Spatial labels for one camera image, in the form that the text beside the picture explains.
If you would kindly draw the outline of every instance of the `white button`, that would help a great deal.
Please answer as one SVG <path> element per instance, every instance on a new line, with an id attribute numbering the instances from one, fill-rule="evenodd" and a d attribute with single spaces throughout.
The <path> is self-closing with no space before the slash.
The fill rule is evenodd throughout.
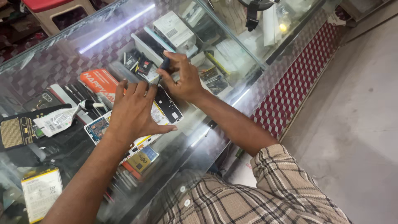
<path id="1" fill-rule="evenodd" d="M 185 207 L 188 207 L 190 203 L 191 203 L 191 201 L 187 199 L 187 200 L 185 201 L 185 203 L 184 203 Z"/>

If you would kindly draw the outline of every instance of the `gray floor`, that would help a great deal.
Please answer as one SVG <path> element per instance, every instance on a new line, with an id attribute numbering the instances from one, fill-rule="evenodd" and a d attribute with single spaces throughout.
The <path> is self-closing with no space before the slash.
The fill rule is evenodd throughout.
<path id="1" fill-rule="evenodd" d="M 354 223 L 398 223 L 398 17 L 341 47 L 283 144 Z"/>

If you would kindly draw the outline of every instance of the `disassembled phone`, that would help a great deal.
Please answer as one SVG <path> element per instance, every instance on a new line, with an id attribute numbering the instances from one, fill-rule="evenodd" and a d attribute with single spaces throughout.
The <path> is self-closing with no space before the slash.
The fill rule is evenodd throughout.
<path id="1" fill-rule="evenodd" d="M 112 111 L 95 119 L 93 122 L 85 125 L 84 127 L 87 134 L 91 137 L 96 145 L 102 139 L 107 128 L 109 127 L 111 114 Z M 176 105 L 173 103 L 173 101 L 170 99 L 170 97 L 161 86 L 158 87 L 155 101 L 152 104 L 151 115 L 154 121 L 159 125 L 174 125 L 183 119 L 182 113 L 178 110 Z M 134 146 L 132 146 L 132 148 L 126 153 L 125 158 L 120 162 L 120 164 L 126 161 L 132 155 L 134 155 L 137 151 L 141 150 L 143 147 L 155 141 L 161 135 L 162 134 L 145 136 L 135 140 Z"/>

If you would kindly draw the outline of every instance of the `tube of glue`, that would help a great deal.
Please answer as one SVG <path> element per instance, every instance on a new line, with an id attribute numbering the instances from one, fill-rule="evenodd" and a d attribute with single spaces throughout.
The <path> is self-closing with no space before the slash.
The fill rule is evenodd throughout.
<path id="1" fill-rule="evenodd" d="M 94 100 L 84 100 L 74 108 L 59 109 L 41 118 L 36 118 L 33 122 L 47 136 L 51 137 L 72 125 L 76 114 L 82 109 L 92 110 L 95 107 L 102 107 L 103 104 L 96 103 Z"/>

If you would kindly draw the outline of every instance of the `plastic stool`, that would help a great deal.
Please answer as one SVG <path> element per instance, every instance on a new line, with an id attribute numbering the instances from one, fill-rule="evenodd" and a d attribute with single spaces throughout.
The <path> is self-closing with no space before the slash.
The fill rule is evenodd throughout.
<path id="1" fill-rule="evenodd" d="M 22 0 L 29 11 L 40 22 L 40 26 L 48 36 L 59 33 L 58 27 L 53 22 L 53 17 L 69 12 L 75 8 L 82 7 L 87 15 L 96 10 L 89 0 Z"/>

